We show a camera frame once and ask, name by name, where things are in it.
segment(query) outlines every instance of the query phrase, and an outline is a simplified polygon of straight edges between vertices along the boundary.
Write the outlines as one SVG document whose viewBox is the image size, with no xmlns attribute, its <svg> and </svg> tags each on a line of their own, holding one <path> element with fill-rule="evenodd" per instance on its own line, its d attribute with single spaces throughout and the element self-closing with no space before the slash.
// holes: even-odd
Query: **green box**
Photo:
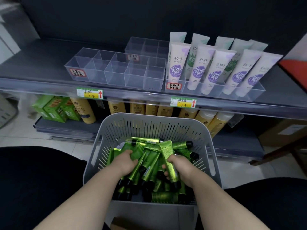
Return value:
<svg viewBox="0 0 307 230">
<path fill-rule="evenodd" d="M 65 112 L 65 114 L 68 116 L 69 119 L 72 119 L 72 120 L 81 119 L 81 116 L 77 112 L 70 98 L 66 97 L 63 99 L 63 102 L 61 103 L 61 108 L 63 109 L 63 111 Z"/>
<path fill-rule="evenodd" d="M 53 99 L 53 95 L 43 95 L 41 96 L 32 106 L 40 113 L 43 119 L 53 120 L 52 117 L 44 110 L 44 107 Z"/>
<path fill-rule="evenodd" d="M 67 115 L 61 108 L 61 104 L 65 97 L 55 96 L 48 104 L 44 107 L 44 110 L 52 117 L 51 119 L 57 122 L 65 123 Z"/>
</svg>

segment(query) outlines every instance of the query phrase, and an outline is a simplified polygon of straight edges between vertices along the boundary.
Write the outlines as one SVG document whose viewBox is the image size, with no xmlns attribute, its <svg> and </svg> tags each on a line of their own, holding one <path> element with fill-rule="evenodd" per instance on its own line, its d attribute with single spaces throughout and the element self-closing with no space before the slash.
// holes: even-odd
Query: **dark wall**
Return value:
<svg viewBox="0 0 307 230">
<path fill-rule="evenodd" d="M 171 31 L 254 39 L 286 54 L 307 32 L 304 0 L 21 0 L 41 37 L 127 44 Z"/>
</svg>

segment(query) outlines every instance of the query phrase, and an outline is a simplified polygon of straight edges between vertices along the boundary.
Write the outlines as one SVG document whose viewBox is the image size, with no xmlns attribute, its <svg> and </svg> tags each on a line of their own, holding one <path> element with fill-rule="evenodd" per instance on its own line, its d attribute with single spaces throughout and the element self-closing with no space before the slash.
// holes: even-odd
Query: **black pants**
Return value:
<svg viewBox="0 0 307 230">
<path fill-rule="evenodd" d="M 82 186 L 85 166 L 56 149 L 0 148 L 0 229 L 32 230 Z M 226 191 L 271 230 L 306 229 L 306 180 L 271 178 Z"/>
</svg>

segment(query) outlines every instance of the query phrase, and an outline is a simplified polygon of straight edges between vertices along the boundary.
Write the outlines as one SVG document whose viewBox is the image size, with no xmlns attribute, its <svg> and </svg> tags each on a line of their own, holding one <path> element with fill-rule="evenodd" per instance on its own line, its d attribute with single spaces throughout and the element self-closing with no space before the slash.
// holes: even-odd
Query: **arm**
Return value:
<svg viewBox="0 0 307 230">
<path fill-rule="evenodd" d="M 185 157 L 171 155 L 168 161 L 179 171 L 182 181 L 193 188 L 204 229 L 269 230 Z"/>
<path fill-rule="evenodd" d="M 35 230 L 101 230 L 117 182 L 129 174 L 138 162 L 130 159 L 131 153 L 132 150 L 126 150 L 117 156 L 109 166 L 99 171 L 47 216 Z"/>
</svg>

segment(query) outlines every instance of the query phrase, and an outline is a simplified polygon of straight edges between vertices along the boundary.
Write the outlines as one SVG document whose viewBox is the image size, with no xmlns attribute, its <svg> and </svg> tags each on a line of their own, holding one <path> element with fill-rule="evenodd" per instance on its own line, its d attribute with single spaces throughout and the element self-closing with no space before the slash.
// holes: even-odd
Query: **store shelf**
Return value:
<svg viewBox="0 0 307 230">
<path fill-rule="evenodd" d="M 64 64 L 82 47 L 123 52 L 121 47 L 39 39 L 0 65 L 0 90 L 75 97 L 76 87 L 101 88 L 104 97 L 169 105 L 171 96 L 174 96 L 170 93 L 73 81 Z M 253 103 L 197 96 L 197 108 L 307 120 L 307 94 L 278 66 L 273 67 L 261 83 L 266 92 Z"/>
<path fill-rule="evenodd" d="M 94 141 L 102 121 L 103 118 L 98 119 L 93 124 L 74 120 L 59 123 L 40 118 L 35 123 L 35 128 L 36 131 L 45 132 L 51 136 Z M 263 148 L 258 138 L 247 127 L 241 127 L 232 133 L 222 129 L 213 138 L 213 145 L 216 155 L 224 158 L 250 161 L 260 160 L 263 156 Z"/>
</svg>

